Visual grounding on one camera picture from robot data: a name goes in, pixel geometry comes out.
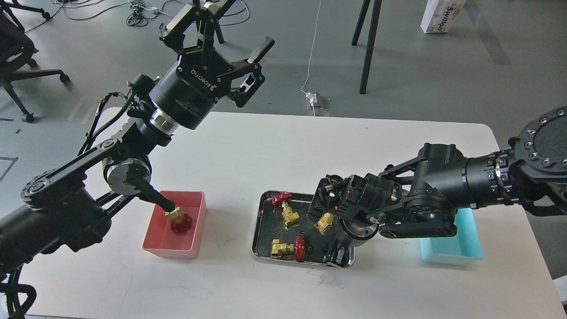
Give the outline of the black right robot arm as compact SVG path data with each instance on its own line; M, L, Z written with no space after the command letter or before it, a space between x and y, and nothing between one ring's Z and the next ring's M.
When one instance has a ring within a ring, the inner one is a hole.
M425 143L417 156L379 175L328 175L308 208L311 220L338 218L328 263L338 251L386 238L452 237L457 211L521 205L532 215L566 214L566 108L535 119L509 148L466 158L454 144Z

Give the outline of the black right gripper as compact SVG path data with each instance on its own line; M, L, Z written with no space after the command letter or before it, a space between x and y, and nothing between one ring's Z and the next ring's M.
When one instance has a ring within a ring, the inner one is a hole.
M332 247L325 250L323 263L328 266L350 267L350 248L363 245L377 234L376 224L370 226L338 218L332 226Z

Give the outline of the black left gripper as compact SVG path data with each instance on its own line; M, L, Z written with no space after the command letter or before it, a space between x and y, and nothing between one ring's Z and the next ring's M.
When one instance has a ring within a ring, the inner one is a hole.
M260 64L275 41L265 37L249 55L249 58L229 62L214 47L214 19L220 20L234 0L209 0L200 5L198 0L185 5L166 25L160 26L160 40L168 48L180 54L178 60L150 91L149 97L156 107L152 120L158 115L168 119L173 126L196 129L213 107L223 97L242 108L264 83ZM185 31L196 24L200 36L196 47L183 47ZM201 51L210 49L202 61ZM239 87L232 81L246 76Z

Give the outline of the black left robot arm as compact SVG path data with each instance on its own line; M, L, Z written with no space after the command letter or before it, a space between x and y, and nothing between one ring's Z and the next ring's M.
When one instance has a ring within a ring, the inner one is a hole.
M22 266L66 245L73 252L99 244L111 219L134 198L158 205L176 230L190 220L150 184L148 155L167 146L182 126L195 129L228 97L243 107L264 83L261 60L275 44L266 37L249 57L229 62L214 47L219 20L232 0L187 4L161 40L177 54L162 77L138 75L119 113L103 127L93 122L75 159L35 176L23 187L23 206L1 219L1 293L8 317L23 319L37 293L21 284Z

